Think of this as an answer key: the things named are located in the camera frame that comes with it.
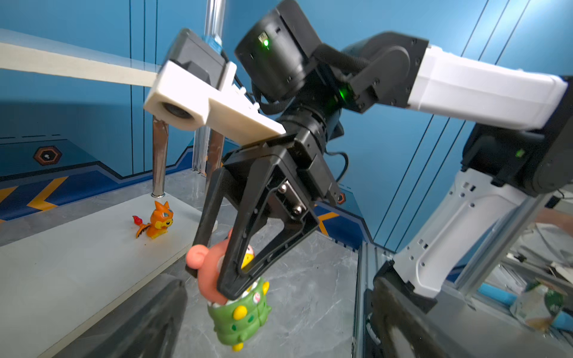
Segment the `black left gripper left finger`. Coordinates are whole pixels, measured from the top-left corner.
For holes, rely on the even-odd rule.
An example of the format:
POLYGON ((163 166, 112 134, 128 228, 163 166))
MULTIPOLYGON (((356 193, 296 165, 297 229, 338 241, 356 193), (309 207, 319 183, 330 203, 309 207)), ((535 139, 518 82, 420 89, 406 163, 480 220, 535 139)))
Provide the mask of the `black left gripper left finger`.
POLYGON ((160 274, 57 357, 171 357, 187 305, 183 280, 160 274))

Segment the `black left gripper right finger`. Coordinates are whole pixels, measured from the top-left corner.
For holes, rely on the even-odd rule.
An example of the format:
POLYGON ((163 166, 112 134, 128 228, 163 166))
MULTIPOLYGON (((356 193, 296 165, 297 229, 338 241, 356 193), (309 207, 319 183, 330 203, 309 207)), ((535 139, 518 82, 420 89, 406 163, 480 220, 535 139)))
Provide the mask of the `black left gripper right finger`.
MULTIPOLYGON (((373 286, 372 328, 384 357, 474 357, 385 277, 377 277, 373 286)), ((548 352, 539 357, 549 357, 548 352)))

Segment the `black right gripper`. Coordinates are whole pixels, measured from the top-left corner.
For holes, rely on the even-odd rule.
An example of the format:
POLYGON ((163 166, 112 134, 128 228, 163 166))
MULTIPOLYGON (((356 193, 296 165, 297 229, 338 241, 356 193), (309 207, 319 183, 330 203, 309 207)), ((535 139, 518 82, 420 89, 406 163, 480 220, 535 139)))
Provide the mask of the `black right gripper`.
POLYGON ((193 246, 209 246, 227 198, 236 208, 217 289, 237 299, 319 225, 317 201, 335 203, 338 180, 325 162, 328 140, 344 134, 339 109, 294 107, 278 119, 286 134, 243 146, 224 158, 207 185, 193 246))

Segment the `orange dragon toy figure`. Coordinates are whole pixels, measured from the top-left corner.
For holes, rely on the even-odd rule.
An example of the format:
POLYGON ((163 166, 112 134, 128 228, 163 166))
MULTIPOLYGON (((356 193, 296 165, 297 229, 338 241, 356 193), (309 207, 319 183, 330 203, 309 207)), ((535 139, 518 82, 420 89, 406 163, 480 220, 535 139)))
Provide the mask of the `orange dragon toy figure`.
POLYGON ((135 237, 139 238, 143 234, 146 234, 146 236, 152 240, 166 234, 169 227, 174 223, 174 213, 168 201, 164 204, 155 201, 155 209, 148 223, 145 223, 139 216, 132 216, 132 218, 134 224, 138 227, 135 237))

